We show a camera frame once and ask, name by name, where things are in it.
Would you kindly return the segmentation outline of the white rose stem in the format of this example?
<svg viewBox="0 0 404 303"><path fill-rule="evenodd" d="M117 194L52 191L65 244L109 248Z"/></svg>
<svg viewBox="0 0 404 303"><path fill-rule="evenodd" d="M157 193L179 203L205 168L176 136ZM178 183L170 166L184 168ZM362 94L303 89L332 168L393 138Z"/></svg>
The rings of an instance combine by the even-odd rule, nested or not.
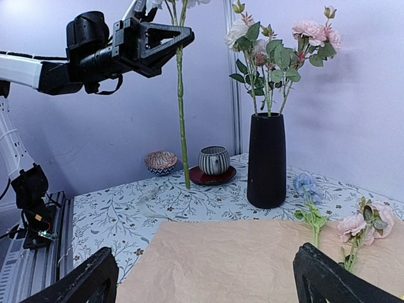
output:
<svg viewBox="0 0 404 303"><path fill-rule="evenodd" d="M266 46L276 37L271 25L255 21L246 10L242 1L231 4L232 11L238 16L225 36L226 46L242 56L236 60L237 72L230 77L243 84L253 101L254 114L260 112L271 116L273 97L270 93L270 57Z"/></svg>

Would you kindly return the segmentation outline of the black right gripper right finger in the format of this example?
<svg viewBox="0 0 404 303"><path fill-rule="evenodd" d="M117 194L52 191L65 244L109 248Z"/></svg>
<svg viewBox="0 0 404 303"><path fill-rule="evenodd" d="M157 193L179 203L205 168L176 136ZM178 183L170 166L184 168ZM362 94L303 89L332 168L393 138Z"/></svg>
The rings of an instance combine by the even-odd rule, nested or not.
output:
<svg viewBox="0 0 404 303"><path fill-rule="evenodd" d="M402 300L343 269L306 242L293 260L299 302L401 302Z"/></svg>

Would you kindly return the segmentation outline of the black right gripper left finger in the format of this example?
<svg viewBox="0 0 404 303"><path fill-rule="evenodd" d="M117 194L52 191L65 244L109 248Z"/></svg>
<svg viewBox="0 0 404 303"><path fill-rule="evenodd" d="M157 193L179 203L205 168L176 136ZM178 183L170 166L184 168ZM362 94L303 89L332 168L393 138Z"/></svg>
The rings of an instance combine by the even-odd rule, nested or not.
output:
<svg viewBox="0 0 404 303"><path fill-rule="evenodd" d="M102 247L64 278L24 302L114 303L116 295L117 263L112 249Z"/></svg>

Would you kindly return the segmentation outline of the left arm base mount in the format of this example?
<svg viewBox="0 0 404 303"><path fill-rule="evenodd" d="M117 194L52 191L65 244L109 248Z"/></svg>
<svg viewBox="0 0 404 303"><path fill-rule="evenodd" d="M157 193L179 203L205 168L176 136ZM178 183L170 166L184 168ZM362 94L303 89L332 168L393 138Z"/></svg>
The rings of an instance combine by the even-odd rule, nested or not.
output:
<svg viewBox="0 0 404 303"><path fill-rule="evenodd" d="M1 234L2 240L22 241L22 248L37 250L50 247L62 237L62 216L64 214L64 204L66 195L64 191L46 194L45 206L50 215L50 222L40 222L34 219L28 222L28 217L22 211L23 218L13 228Z"/></svg>

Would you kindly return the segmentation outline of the blue hydrangea stem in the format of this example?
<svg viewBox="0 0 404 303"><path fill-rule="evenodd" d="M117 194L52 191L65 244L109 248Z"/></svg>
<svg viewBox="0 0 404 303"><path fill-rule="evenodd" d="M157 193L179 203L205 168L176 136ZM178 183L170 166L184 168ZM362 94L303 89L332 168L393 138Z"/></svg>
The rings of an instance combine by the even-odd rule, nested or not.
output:
<svg viewBox="0 0 404 303"><path fill-rule="evenodd" d="M310 226L312 244L318 248L319 235L328 221L328 218L323 216L316 206L317 203L322 201L323 194L318 188L317 179L304 172L294 179L293 185L296 192L304 199L304 206L308 209L308 211L297 210L295 218Z"/></svg>

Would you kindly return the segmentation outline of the white printed ribbon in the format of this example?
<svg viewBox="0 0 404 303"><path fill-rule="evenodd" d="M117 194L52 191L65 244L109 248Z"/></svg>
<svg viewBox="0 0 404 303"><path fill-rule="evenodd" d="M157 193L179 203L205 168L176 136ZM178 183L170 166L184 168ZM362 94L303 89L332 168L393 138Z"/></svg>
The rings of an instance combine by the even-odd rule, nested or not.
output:
<svg viewBox="0 0 404 303"><path fill-rule="evenodd" d="M154 210L154 206L158 195L161 193L161 188L157 187L153 189L150 193L142 196L138 201L138 208L140 213L144 217L148 218L161 218L161 219L170 219L170 217L166 213L161 213L159 211Z"/></svg>

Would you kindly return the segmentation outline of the peach wrapping paper sheet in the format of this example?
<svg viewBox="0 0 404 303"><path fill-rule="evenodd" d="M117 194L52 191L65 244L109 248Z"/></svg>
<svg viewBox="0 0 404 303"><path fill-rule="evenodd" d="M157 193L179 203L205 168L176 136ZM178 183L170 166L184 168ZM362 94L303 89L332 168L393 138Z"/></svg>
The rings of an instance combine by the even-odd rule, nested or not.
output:
<svg viewBox="0 0 404 303"><path fill-rule="evenodd" d="M164 222L118 302L297 302L293 260L311 241L283 220Z"/></svg>

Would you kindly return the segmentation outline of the light blue rose stem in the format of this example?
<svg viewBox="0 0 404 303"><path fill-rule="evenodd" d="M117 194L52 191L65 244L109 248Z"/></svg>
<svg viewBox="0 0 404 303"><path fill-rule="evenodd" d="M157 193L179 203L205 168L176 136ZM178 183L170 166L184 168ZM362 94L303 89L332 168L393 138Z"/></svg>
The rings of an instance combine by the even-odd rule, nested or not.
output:
<svg viewBox="0 0 404 303"><path fill-rule="evenodd" d="M181 12L177 12L177 1L163 1L163 0L146 0L146 13L150 13L152 9L162 9L162 5L165 3L171 23L173 26L184 27L186 22L186 15L188 9L195 7L196 5L209 4L210 1L204 0L184 0L181 1ZM180 46L176 49L176 65L177 65L177 99L179 106L179 124L181 134L181 147L182 147L182 163L184 168L184 179L187 189L191 188L191 181L189 176L189 164L187 155L187 142L186 142L186 127L185 127L185 115L184 115L184 83L182 76L182 62L183 62L184 46Z"/></svg>

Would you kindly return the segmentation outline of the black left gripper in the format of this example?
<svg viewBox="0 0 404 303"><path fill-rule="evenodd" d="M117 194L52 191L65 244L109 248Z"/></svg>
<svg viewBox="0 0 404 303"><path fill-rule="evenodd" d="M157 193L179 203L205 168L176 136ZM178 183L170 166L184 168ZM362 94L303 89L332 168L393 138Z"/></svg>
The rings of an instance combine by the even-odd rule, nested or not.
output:
<svg viewBox="0 0 404 303"><path fill-rule="evenodd" d="M66 63L42 61L38 92L47 95L100 92L100 82L123 81L123 74L134 71L146 78L162 74L163 66L176 49L194 41L189 27L139 23L128 18L114 24L112 40L104 14L89 11L78 15L66 27Z"/></svg>

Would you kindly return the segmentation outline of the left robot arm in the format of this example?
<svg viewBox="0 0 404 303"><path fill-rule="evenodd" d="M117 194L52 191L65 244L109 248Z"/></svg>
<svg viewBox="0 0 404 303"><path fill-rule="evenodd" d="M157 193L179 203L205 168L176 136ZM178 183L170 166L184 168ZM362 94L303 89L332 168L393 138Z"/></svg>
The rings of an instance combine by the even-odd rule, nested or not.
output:
<svg viewBox="0 0 404 303"><path fill-rule="evenodd" d="M155 117L157 76L181 47L189 27L153 22L137 10L108 26L99 11L66 27L63 57L1 54L1 117L13 123L1 143L3 182L21 179L18 206L31 205L32 170L48 189L76 196L134 180L146 142L146 115Z"/></svg>

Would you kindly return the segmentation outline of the pink rose stem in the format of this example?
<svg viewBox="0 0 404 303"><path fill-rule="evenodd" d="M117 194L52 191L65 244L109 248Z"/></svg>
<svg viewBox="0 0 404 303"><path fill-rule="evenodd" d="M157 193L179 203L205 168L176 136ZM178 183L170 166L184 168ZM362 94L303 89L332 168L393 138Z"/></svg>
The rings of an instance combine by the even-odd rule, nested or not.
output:
<svg viewBox="0 0 404 303"><path fill-rule="evenodd" d="M358 212L344 218L337 226L340 242L350 246L349 252L341 248L343 261L340 265L354 272L360 250L376 239L389 236L394 224L395 214L388 203L361 197Z"/></svg>
<svg viewBox="0 0 404 303"><path fill-rule="evenodd" d="M342 37L332 24L336 12L333 6L325 6L324 24L311 20L295 22L292 27L292 36L297 42L295 48L285 47L280 40L271 40L266 46L268 88L282 94L279 114L283 113L293 84L301 80L299 70L305 63L322 68L325 61L341 51Z"/></svg>

